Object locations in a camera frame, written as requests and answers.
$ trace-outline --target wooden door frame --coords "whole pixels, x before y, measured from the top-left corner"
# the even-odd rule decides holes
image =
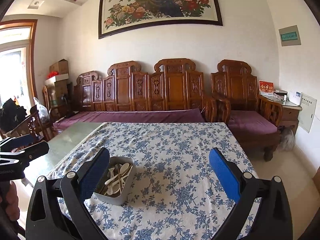
[[[35,71],[34,71],[34,48],[35,48],[35,36],[36,36],[36,26],[37,26],[37,19],[21,19],[21,20],[11,20],[11,21],[4,21],[0,22],[0,31],[6,29],[13,29],[13,28],[22,28],[22,27],[30,27],[30,35],[29,35],[29,68],[27,71],[29,72],[29,76],[31,77],[31,92],[32,97],[37,96],[36,90],[36,81],[35,81]]]

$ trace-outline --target gray plastic container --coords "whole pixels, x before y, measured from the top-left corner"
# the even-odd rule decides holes
[[[124,184],[124,188],[122,190],[122,193],[118,196],[115,196],[115,197],[105,196],[105,195],[101,195],[101,194],[97,193],[102,190],[104,183],[108,180],[109,168],[111,168],[112,166],[114,166],[115,164],[118,164],[118,163],[122,164],[122,165],[125,163],[129,163],[130,165],[132,165],[132,169],[131,169],[129,176],[127,177],[127,180]],[[127,200],[127,195],[132,190],[131,184],[132,184],[132,181],[133,181],[135,174],[136,174],[136,166],[134,165],[134,159],[127,158],[127,157],[112,156],[112,157],[110,157],[109,166],[105,170],[105,172],[103,173],[103,175],[102,175],[102,177],[101,177],[101,179],[95,189],[95,192],[93,194],[100,201],[120,206]]]

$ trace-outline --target white wall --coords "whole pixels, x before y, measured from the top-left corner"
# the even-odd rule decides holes
[[[304,0],[267,0],[279,49],[280,88],[301,91],[320,100],[320,26]],[[281,46],[279,29],[297,25],[301,46]],[[308,134],[298,127],[296,144],[313,177],[320,166],[320,102]]]
[[[89,0],[62,19],[59,58],[69,60],[71,80],[83,72],[105,75],[114,63],[139,61],[153,73],[163,58],[186,57],[205,73],[223,59],[246,61],[258,78],[279,84],[276,35],[266,0],[219,0],[223,25],[163,25],[115,34],[98,40],[99,0]]]
[[[43,102],[42,88],[46,76],[49,74],[49,66],[60,60],[60,58],[57,58],[58,23],[60,19],[44,15],[17,14],[5,16],[2,21],[16,19],[38,20],[34,48],[34,73],[37,95],[40,102]]]

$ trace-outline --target peacock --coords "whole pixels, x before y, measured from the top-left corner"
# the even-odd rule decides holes
[[[184,17],[174,0],[139,0],[139,4],[152,13],[163,13],[171,17]]]

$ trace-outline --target framed painting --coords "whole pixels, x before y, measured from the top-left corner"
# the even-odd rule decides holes
[[[221,25],[218,0],[100,0],[99,39],[164,24]]]

